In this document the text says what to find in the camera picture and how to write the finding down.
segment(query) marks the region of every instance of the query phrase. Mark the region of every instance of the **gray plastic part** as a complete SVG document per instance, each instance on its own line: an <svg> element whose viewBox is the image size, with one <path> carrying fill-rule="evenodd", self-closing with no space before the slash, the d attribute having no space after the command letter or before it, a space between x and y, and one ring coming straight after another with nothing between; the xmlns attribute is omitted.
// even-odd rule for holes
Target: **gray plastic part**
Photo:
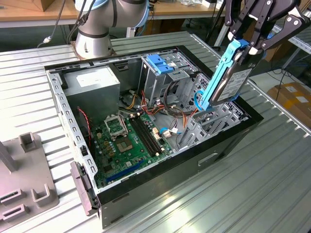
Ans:
<svg viewBox="0 0 311 233"><path fill-rule="evenodd" d="M33 201L39 207L45 206L49 204L51 201L53 201L53 196L51 195L50 189L46 183L44 184L44 189L45 189L44 196L40 196L40 194L37 193L34 189L31 189L31 195L33 197Z"/></svg>
<svg viewBox="0 0 311 233"><path fill-rule="evenodd" d="M76 162L70 163L70 166L70 172L73 177L74 184L77 187L77 191L86 216L91 216L97 213L99 208L96 198L91 197L91 193L89 193L92 185L89 181L88 176L86 174L81 174L82 171L79 170Z"/></svg>
<svg viewBox="0 0 311 233"><path fill-rule="evenodd" d="M25 153L37 149L33 133L22 134L18 139Z"/></svg>
<svg viewBox="0 0 311 233"><path fill-rule="evenodd" d="M12 222L21 216L24 216L27 214L27 207L24 204L21 204L19 206L16 206L8 211L5 211L2 213L4 216L3 220L6 222Z"/></svg>
<svg viewBox="0 0 311 233"><path fill-rule="evenodd" d="M4 144L0 142L0 160L5 164L5 166L9 169L10 172L14 172L17 170L17 164L9 155Z"/></svg>
<svg viewBox="0 0 311 233"><path fill-rule="evenodd" d="M18 169L10 173L0 160L0 232L59 203L39 135L26 133L3 147Z"/></svg>
<svg viewBox="0 0 311 233"><path fill-rule="evenodd" d="M25 193L19 188L7 194L0 196L0 203L3 205L11 204L17 200L22 199L25 196Z"/></svg>

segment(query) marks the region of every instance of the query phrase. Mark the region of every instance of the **cardboard box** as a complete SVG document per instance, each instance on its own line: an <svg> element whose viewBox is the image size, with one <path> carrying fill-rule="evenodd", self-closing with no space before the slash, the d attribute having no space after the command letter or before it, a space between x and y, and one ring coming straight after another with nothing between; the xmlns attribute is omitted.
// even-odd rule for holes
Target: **cardboard box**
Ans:
<svg viewBox="0 0 311 233"><path fill-rule="evenodd" d="M0 5L14 6L18 8L45 11L54 0L0 0Z"/></svg>
<svg viewBox="0 0 311 233"><path fill-rule="evenodd" d="M304 11L308 7L309 4L310 4L310 0L301 0L299 9Z"/></svg>
<svg viewBox="0 0 311 233"><path fill-rule="evenodd" d="M276 99L278 87L279 85L274 86L268 91L268 95L273 99ZM281 85L277 101L303 124L311 128L311 93L302 85L298 83Z"/></svg>
<svg viewBox="0 0 311 233"><path fill-rule="evenodd" d="M293 44L289 42L288 40L285 40L281 45L267 50L265 60L267 62L272 61L273 59L273 65L275 66L277 62L285 57L289 50L293 47Z"/></svg>

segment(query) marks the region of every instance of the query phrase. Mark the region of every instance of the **white label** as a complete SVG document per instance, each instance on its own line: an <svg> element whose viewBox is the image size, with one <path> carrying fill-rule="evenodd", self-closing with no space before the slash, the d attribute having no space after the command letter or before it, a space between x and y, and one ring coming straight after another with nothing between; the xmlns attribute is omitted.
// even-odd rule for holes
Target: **white label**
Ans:
<svg viewBox="0 0 311 233"><path fill-rule="evenodd" d="M126 162L126 165L127 165L127 167L130 167L132 164L131 164L130 161L127 161L127 162Z"/></svg>
<svg viewBox="0 0 311 233"><path fill-rule="evenodd" d="M109 68L103 67L91 73L81 74L77 76L77 81L81 87L91 86L95 84L105 84L105 86L113 85L115 76Z"/></svg>
<svg viewBox="0 0 311 233"><path fill-rule="evenodd" d="M303 96L298 96L298 97L296 97L300 102L302 102L302 103L308 103L309 101L306 99L306 98L304 98Z"/></svg>
<svg viewBox="0 0 311 233"><path fill-rule="evenodd" d="M290 92L297 92L297 90L293 86L287 86L286 89Z"/></svg>
<svg viewBox="0 0 311 233"><path fill-rule="evenodd" d="M177 66L174 62L168 63L167 65L168 65L169 67L175 67L175 66Z"/></svg>
<svg viewBox="0 0 311 233"><path fill-rule="evenodd" d="M239 88L251 71L252 69L247 69L234 73L229 82L227 83L227 86L224 88L222 94L219 96L218 101L235 96L235 94L238 92Z"/></svg>
<svg viewBox="0 0 311 233"><path fill-rule="evenodd" d="M172 128L172 132L173 132L173 133L177 133L177 132L178 132L178 129L174 127L174 128Z"/></svg>

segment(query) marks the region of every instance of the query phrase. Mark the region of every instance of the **workbench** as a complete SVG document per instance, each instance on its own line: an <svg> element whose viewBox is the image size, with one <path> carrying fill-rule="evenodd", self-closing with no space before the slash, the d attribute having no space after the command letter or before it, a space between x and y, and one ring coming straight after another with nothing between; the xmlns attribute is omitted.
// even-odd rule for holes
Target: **workbench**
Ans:
<svg viewBox="0 0 311 233"><path fill-rule="evenodd" d="M4 6L0 9L0 28L31 27L54 25L61 8L62 0L55 0L45 12L32 11L13 6ZM187 7L180 2L157 2L155 13L149 13L148 19L174 19L212 17L218 9L208 8L201 4ZM72 0L67 0L64 6L59 25L74 24L79 12L74 7Z"/></svg>
<svg viewBox="0 0 311 233"><path fill-rule="evenodd" d="M117 54L185 45L213 71L220 58L187 32L115 39L112 44ZM67 45L0 53L0 140L38 133L60 199L58 206L6 232L102 232L97 215L85 215L70 176L73 155L43 68L76 60ZM241 96L263 122L229 156L106 232L308 232L311 132L254 84L249 82Z"/></svg>

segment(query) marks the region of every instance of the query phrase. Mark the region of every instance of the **motherboard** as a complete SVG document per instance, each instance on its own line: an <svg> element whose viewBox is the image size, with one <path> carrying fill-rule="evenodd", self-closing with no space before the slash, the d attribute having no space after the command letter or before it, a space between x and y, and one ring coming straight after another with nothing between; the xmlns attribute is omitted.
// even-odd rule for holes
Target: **motherboard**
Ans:
<svg viewBox="0 0 311 233"><path fill-rule="evenodd" d="M123 119L113 116L94 127L95 181L104 187L173 152L147 114Z"/></svg>

